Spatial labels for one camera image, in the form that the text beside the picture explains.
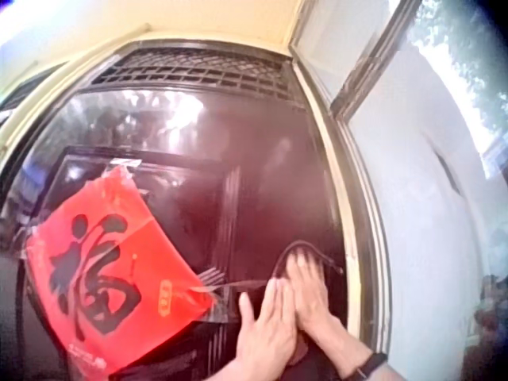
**black wristband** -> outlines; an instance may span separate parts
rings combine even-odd
[[[361,367],[358,367],[353,374],[344,381],[363,381],[368,379],[371,373],[375,371],[379,365],[387,361],[387,358],[387,355],[384,353],[372,353],[367,361],[365,361]]]

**hand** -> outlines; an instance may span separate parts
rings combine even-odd
[[[239,307],[241,330],[233,361],[242,373],[239,376],[273,381],[282,374],[296,346],[293,290],[285,279],[270,279],[257,320],[247,294],[240,296]]]
[[[322,264],[299,249],[289,255],[286,273],[294,291],[298,327],[315,339],[317,329],[327,325],[332,317]]]

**black calligraphy character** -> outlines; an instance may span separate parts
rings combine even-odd
[[[118,214],[109,214],[85,235],[84,232],[87,231],[87,225],[88,223],[85,216],[76,216],[72,222],[73,236],[77,239],[83,236],[84,238],[81,242],[72,242],[69,249],[63,255],[56,257],[55,261],[52,259],[52,263],[56,266],[52,274],[52,279],[53,276],[55,279],[61,279],[61,282],[56,282],[56,286],[52,288],[52,291],[56,288],[61,290],[61,292],[59,291],[59,306],[65,314],[68,312],[67,292],[69,283],[73,279],[75,273],[78,272],[78,277],[74,285],[74,321],[76,337],[81,341],[83,341],[85,337],[79,326],[78,312],[81,312],[100,333],[106,334],[115,330],[118,325],[133,312],[134,308],[141,301],[141,294],[136,285],[128,283],[121,278],[99,274],[106,265],[118,260],[121,254],[120,248],[115,240],[101,242],[102,238],[109,233],[124,233],[127,230],[127,221]],[[81,248],[83,242],[86,241],[90,233],[97,227],[102,228],[102,232],[95,239],[85,260],[81,263]],[[99,259],[83,274],[83,271],[87,268],[88,262],[96,257],[99,257]],[[86,302],[82,301],[82,283],[86,289],[84,295]],[[125,296],[123,303],[116,311],[110,310],[109,291],[120,291]],[[62,297],[64,302],[62,303],[60,303],[61,295],[64,295]]]

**tree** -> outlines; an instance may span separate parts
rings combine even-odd
[[[486,14],[466,0],[424,0],[410,32],[413,42],[447,44],[453,65],[468,82],[483,124],[508,131],[508,55]]]

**red paper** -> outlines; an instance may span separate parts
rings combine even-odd
[[[27,242],[49,323],[91,378],[139,359],[212,305],[189,291],[202,283],[125,173],[87,183]]]

